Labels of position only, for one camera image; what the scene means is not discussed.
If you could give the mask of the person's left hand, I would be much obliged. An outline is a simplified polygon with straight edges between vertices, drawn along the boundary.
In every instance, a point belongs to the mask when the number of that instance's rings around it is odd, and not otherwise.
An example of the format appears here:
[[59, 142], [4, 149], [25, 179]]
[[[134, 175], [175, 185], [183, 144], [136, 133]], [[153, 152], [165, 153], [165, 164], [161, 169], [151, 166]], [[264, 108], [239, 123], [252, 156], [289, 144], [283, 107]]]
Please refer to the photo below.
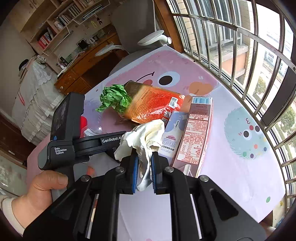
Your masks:
[[67, 187], [68, 177], [59, 172], [47, 170], [37, 175], [27, 194], [12, 201], [12, 211], [23, 228], [32, 223], [53, 202], [52, 190]]

